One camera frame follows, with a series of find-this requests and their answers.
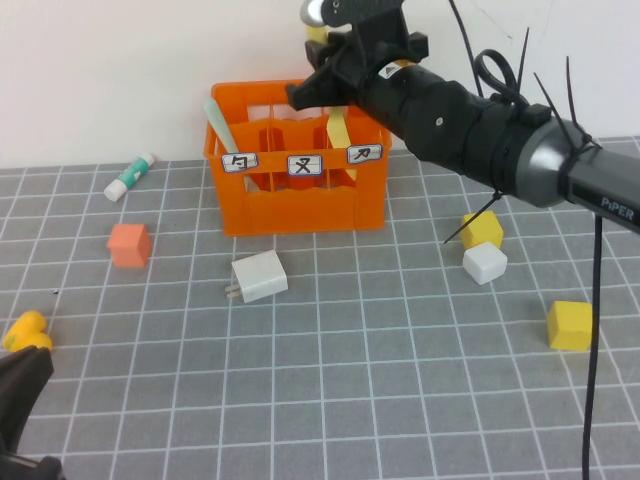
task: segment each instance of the plastic crate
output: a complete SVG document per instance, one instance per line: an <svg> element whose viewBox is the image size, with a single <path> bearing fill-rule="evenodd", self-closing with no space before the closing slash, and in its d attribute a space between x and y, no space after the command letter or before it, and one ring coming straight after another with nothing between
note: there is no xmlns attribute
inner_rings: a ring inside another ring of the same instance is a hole
<svg viewBox="0 0 640 480"><path fill-rule="evenodd" d="M332 148L328 115L276 118L285 85L215 85L212 97L242 153L227 154L210 125L205 156L230 236L382 228L391 135L356 107L346 109L352 147ZM268 116L249 120L250 107ZM244 176L259 186L247 191Z"/></svg>

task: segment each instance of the yellow toy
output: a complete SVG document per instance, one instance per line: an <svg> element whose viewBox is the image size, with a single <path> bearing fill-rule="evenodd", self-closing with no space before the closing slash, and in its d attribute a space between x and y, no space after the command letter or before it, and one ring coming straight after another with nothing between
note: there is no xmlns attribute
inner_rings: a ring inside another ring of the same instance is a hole
<svg viewBox="0 0 640 480"><path fill-rule="evenodd" d="M307 39L326 45L329 43L327 27L314 28L307 26ZM349 148L351 137L344 120L344 113L340 107L331 107L329 111L329 121L327 122L327 134L333 148ZM347 170L347 175L351 180L356 180L358 172Z"/></svg>
<svg viewBox="0 0 640 480"><path fill-rule="evenodd" d="M555 302L547 318L549 345L554 350L588 350L592 327L593 309L590 304Z"/></svg>
<svg viewBox="0 0 640 480"><path fill-rule="evenodd" d="M472 214L465 215L462 219L462 224L468 222L471 217L473 217ZM487 242L491 242L500 248L503 238L504 230L502 230L500 226L498 217L490 210L483 212L471 225L460 233L460 239L462 240L465 250Z"/></svg>
<svg viewBox="0 0 640 480"><path fill-rule="evenodd" d="M47 320L40 312L25 312L9 329L2 346L11 353L30 346L51 350L51 339L46 333L42 333L46 326Z"/></svg>

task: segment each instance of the gray grid mat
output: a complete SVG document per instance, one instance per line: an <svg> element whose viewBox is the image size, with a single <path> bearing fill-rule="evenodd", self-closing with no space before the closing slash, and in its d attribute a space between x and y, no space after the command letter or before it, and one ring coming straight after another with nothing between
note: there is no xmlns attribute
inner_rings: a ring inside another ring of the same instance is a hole
<svg viewBox="0 0 640 480"><path fill-rule="evenodd" d="M0 172L0 319L38 309L55 345L21 454L70 480L579 478L587 356L550 351L545 316L588 297L589 213L497 204L511 263L480 287L437 241L490 192L408 156L382 231L237 240L204 162L113 204L121 168ZM148 268L112 268L118 222L151 230ZM640 238L606 228L592 478L637 479ZM271 248L290 290L230 306L232 259Z"/></svg>

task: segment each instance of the green glue stick cap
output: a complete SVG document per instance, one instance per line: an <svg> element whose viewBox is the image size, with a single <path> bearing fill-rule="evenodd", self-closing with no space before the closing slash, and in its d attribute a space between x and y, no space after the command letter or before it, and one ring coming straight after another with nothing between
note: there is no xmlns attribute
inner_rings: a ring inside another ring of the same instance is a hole
<svg viewBox="0 0 640 480"><path fill-rule="evenodd" d="M127 190L133 187L138 179L147 173L154 164L155 158L150 153L144 153L138 157L129 167L104 189L105 196L112 202L117 202Z"/></svg>

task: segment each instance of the label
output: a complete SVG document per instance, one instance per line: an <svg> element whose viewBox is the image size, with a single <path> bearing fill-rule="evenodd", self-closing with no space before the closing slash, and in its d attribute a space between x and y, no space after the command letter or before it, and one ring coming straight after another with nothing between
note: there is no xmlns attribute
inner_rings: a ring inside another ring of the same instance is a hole
<svg viewBox="0 0 640 480"><path fill-rule="evenodd" d="M118 180L124 183L127 188L131 188L142 175L147 173L147 170L149 170L149 164L144 159L139 158L120 174Z"/></svg>
<svg viewBox="0 0 640 480"><path fill-rule="evenodd" d="M382 158L382 145L353 145L347 149L347 161L357 165Z"/></svg>
<svg viewBox="0 0 640 480"><path fill-rule="evenodd" d="M320 155L294 155L287 160L287 169L292 177L322 175L322 157Z"/></svg>
<svg viewBox="0 0 640 480"><path fill-rule="evenodd" d="M244 172L258 166L255 153L229 153L222 156L222 167L227 173Z"/></svg>
<svg viewBox="0 0 640 480"><path fill-rule="evenodd" d="M409 61L409 60L396 60L395 62L391 62L387 65L385 65L382 70L380 70L378 72L378 75L380 75L382 78L389 80L391 77L393 77L396 73L398 73L400 70L402 70L403 68L406 67L410 67L411 65L415 65L415 63Z"/></svg>
<svg viewBox="0 0 640 480"><path fill-rule="evenodd" d="M581 185L574 185L573 194L595 207L596 210L609 213L609 215L607 215L608 218L616 218L619 221L640 228L640 211L630 207L624 202L616 200L609 195L593 192Z"/></svg>

